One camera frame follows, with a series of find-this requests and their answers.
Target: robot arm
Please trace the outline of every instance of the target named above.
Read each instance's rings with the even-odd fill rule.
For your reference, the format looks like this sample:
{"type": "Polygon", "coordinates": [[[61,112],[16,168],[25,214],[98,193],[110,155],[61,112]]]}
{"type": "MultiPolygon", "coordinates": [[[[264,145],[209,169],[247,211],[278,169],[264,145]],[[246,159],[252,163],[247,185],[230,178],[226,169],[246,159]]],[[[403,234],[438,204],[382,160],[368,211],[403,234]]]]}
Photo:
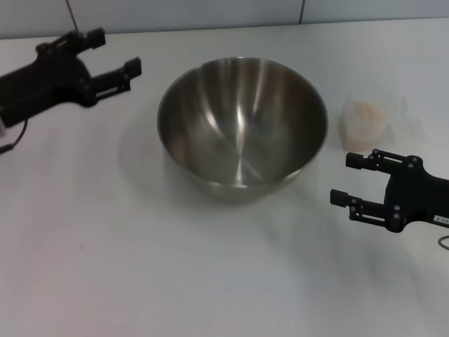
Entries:
{"type": "Polygon", "coordinates": [[[30,117],[64,102],[92,107],[99,100],[130,90],[130,80],[141,75],[135,58],[113,72],[91,77],[76,56],[103,46],[105,31],[70,32],[52,43],[36,47],[31,64],[0,77],[0,135],[30,117]]]}
{"type": "Polygon", "coordinates": [[[348,153],[346,166],[381,171],[391,175],[383,204],[365,201],[345,192],[331,190],[330,203],[349,207],[349,219],[402,232],[413,221],[426,221],[449,228],[449,180],[433,177],[416,156],[373,150],[364,158],[348,153]]]}

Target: metal bowl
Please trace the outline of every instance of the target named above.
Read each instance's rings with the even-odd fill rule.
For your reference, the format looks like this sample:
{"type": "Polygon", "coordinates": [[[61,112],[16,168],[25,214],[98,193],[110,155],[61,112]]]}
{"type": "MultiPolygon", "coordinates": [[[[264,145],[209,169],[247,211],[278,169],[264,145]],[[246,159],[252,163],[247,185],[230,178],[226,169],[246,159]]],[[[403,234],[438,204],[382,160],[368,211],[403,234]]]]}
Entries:
{"type": "Polygon", "coordinates": [[[189,70],[158,112],[171,158],[214,195],[234,201],[291,181],[319,152],[327,127],[316,89],[259,58],[223,58],[189,70]]]}

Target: black cable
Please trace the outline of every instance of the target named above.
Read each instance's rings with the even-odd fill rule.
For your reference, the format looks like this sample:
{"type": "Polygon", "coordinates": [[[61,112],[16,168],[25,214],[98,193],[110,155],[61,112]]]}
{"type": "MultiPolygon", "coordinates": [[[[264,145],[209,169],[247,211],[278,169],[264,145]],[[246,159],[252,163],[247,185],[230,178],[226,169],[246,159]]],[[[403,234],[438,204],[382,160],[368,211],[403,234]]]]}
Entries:
{"type": "Polygon", "coordinates": [[[25,120],[25,122],[23,124],[23,128],[22,128],[22,132],[20,132],[20,135],[18,136],[18,138],[13,143],[13,147],[15,147],[20,142],[20,140],[22,139],[23,135],[25,134],[25,131],[27,130],[27,126],[28,126],[28,119],[25,120]]]}
{"type": "Polygon", "coordinates": [[[304,5],[306,4],[306,0],[302,0],[302,6],[301,6],[301,14],[300,14],[300,21],[298,21],[298,24],[302,24],[302,14],[304,13],[304,5]]]}
{"type": "Polygon", "coordinates": [[[73,26],[75,27],[75,31],[78,32],[78,25],[76,24],[75,15],[73,14],[72,6],[70,5],[69,0],[65,0],[67,4],[67,8],[69,9],[70,18],[72,19],[73,26]]]}
{"type": "Polygon", "coordinates": [[[443,241],[446,239],[449,239],[449,235],[446,235],[445,237],[440,237],[440,239],[438,240],[438,244],[440,245],[440,247],[444,248],[446,251],[449,251],[449,247],[443,243],[443,241]]]}
{"type": "Polygon", "coordinates": [[[20,135],[15,140],[15,142],[0,147],[0,154],[3,154],[7,151],[11,151],[20,142],[20,140],[22,140],[22,137],[25,134],[25,131],[27,130],[27,126],[28,126],[28,119],[25,120],[22,131],[20,132],[20,135]]]}

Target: white wall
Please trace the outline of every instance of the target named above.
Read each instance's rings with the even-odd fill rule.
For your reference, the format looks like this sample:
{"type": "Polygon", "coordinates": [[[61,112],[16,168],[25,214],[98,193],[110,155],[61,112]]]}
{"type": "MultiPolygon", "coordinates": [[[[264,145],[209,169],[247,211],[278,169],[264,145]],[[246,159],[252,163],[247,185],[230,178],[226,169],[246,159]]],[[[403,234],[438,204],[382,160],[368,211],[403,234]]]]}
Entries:
{"type": "Polygon", "coordinates": [[[57,36],[72,29],[65,0],[0,0],[0,39],[57,36]]]}
{"type": "Polygon", "coordinates": [[[298,22],[302,0],[70,0],[82,30],[148,32],[287,25],[298,22]]]}
{"type": "Polygon", "coordinates": [[[448,16],[449,0],[306,0],[302,23],[448,16]]]}

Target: white table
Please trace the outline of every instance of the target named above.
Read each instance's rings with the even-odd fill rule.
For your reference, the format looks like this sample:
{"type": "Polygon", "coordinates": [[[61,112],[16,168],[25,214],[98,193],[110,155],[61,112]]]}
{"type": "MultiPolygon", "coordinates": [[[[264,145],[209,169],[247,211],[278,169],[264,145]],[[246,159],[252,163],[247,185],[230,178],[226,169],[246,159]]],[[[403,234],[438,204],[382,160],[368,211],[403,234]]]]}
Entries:
{"type": "MultiPolygon", "coordinates": [[[[393,234],[328,198],[383,198],[388,176],[345,168],[333,123],[344,93],[370,83],[422,119],[426,139],[402,153],[449,178],[448,33],[441,19],[108,36],[82,58],[99,74],[140,56],[132,91],[91,110],[57,106],[0,157],[0,334],[447,336],[449,253],[436,241],[448,231],[393,234]],[[170,83],[235,55],[297,70],[330,115],[297,182],[240,206],[192,188],[156,130],[170,83]]],[[[42,41],[0,41],[0,74],[33,61],[42,41]]]]}

